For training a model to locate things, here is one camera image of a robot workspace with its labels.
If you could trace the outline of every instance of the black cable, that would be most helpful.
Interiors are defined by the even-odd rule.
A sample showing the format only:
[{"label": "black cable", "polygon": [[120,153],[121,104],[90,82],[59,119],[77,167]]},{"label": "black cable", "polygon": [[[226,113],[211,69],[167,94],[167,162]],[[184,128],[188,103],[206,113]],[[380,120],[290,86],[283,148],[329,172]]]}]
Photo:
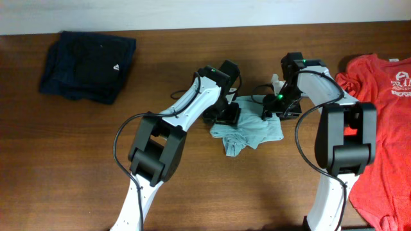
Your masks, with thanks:
[{"label": "black cable", "polygon": [[255,102],[255,103],[263,104],[263,102],[258,102],[258,101],[256,101],[256,99],[254,99],[254,93],[260,87],[270,87],[271,89],[273,89],[273,86],[272,86],[271,83],[266,83],[266,84],[258,85],[257,87],[254,87],[254,89],[252,89],[252,91],[251,91],[251,100],[253,100],[253,102]]},{"label": "black cable", "polygon": [[241,89],[241,86],[243,85],[243,78],[241,77],[241,73],[238,74],[238,78],[240,79],[240,84],[238,85],[237,89],[236,89],[235,91],[233,91],[233,92],[227,93],[227,95],[229,95],[229,94],[235,94],[235,93],[237,93],[237,92]]},{"label": "black cable", "polygon": [[178,90],[178,91],[175,91],[175,92],[173,92],[173,93],[170,94],[170,98],[171,98],[171,99],[176,99],[176,100],[177,100],[177,99],[180,99],[181,97],[174,97],[174,95],[177,94],[177,93],[186,92],[186,91],[187,91],[187,90]]},{"label": "black cable", "polygon": [[[233,92],[229,92],[229,93],[227,93],[227,95],[229,95],[229,94],[235,94],[235,93],[237,93],[239,90],[240,90],[240,88],[241,88],[241,86],[243,85],[243,79],[242,79],[242,77],[241,77],[241,74],[238,74],[238,78],[240,79],[240,84],[238,85],[238,88],[235,90],[235,91],[233,91]],[[174,97],[174,95],[175,94],[177,94],[177,93],[181,93],[181,92],[186,92],[187,90],[178,90],[178,91],[175,91],[175,92],[173,92],[173,93],[171,93],[170,94],[170,98],[171,99],[180,99],[180,97]]]},{"label": "black cable", "polygon": [[291,110],[291,107],[292,107],[294,104],[296,104],[297,102],[300,102],[301,99],[302,99],[302,97],[294,100],[294,102],[292,102],[292,103],[288,106],[288,108],[287,108],[287,109],[285,110],[285,112],[284,112],[284,118],[287,118],[287,115],[288,115],[289,111]]},{"label": "black cable", "polygon": [[337,224],[337,227],[336,227],[336,229],[335,229],[335,231],[337,231],[338,228],[339,228],[340,225],[341,225],[342,218],[343,218],[343,216],[344,216],[345,206],[346,206],[346,204],[347,204],[347,198],[346,198],[346,197],[347,197],[347,185],[346,185],[341,179],[339,179],[339,178],[337,178],[337,177],[335,177],[335,176],[333,176],[333,175],[330,175],[330,174],[328,174],[327,172],[321,170],[320,168],[318,168],[317,166],[315,166],[313,163],[311,163],[311,162],[308,160],[308,158],[305,156],[304,152],[302,151],[302,148],[301,148],[301,145],[300,145],[300,142],[299,142],[299,139],[298,139],[298,131],[299,131],[300,125],[301,125],[301,123],[302,123],[302,120],[303,120],[306,116],[308,116],[308,114],[310,114],[310,113],[314,112],[315,110],[323,107],[324,105],[327,105],[327,104],[330,104],[330,103],[335,103],[335,102],[339,101],[340,99],[344,98],[344,91],[343,91],[342,88],[338,85],[338,83],[337,83],[336,81],[334,81],[331,77],[325,75],[324,73],[319,73],[319,72],[317,72],[317,71],[298,71],[298,72],[294,73],[294,76],[293,76],[293,77],[295,78],[295,77],[298,76],[298,74],[301,74],[301,73],[310,73],[310,74],[319,75],[319,76],[321,76],[321,77],[329,80],[329,81],[330,81],[334,86],[336,86],[337,89],[340,91],[340,95],[339,95],[339,97],[337,97],[336,99],[327,101],[327,102],[325,102],[325,103],[321,103],[321,104],[319,104],[319,105],[317,105],[317,106],[309,109],[307,112],[305,112],[305,113],[300,117],[300,119],[298,120],[297,124],[295,125],[295,144],[297,145],[297,149],[298,149],[299,153],[301,154],[301,157],[305,160],[305,162],[306,162],[311,168],[313,168],[313,169],[316,170],[317,172],[323,174],[324,176],[328,176],[328,177],[330,177],[330,178],[338,181],[338,182],[340,183],[340,185],[342,186],[342,188],[343,188],[343,196],[344,196],[344,199],[343,199],[343,204],[342,204],[340,219],[338,220],[338,224]]},{"label": "black cable", "polygon": [[200,92],[200,88],[201,88],[201,78],[200,75],[195,72],[195,76],[198,79],[198,87],[196,90],[196,93],[194,94],[194,96],[191,98],[191,100],[187,103],[186,106],[184,106],[183,108],[181,108],[179,111],[173,113],[173,114],[152,114],[152,113],[140,113],[140,114],[136,114],[133,115],[132,117],[129,117],[126,121],[124,121],[124,123],[120,126],[120,128],[117,131],[117,134],[114,138],[114,143],[113,143],[113,157],[114,160],[116,161],[116,164],[120,167],[120,169],[124,172],[124,174],[126,174],[136,185],[137,187],[137,195],[138,195],[138,204],[139,204],[139,211],[140,211],[140,220],[141,220],[141,231],[144,231],[144,217],[143,217],[143,206],[141,205],[141,188],[139,185],[139,182],[125,169],[125,167],[120,163],[120,161],[117,158],[117,141],[118,141],[118,137],[120,136],[121,132],[123,131],[124,127],[131,121],[133,121],[134,119],[137,119],[138,117],[173,117],[173,116],[177,116],[179,115],[181,112],[185,111],[185,109],[187,109],[190,104],[192,104],[192,102],[194,102],[195,98],[197,97],[198,93]]}]

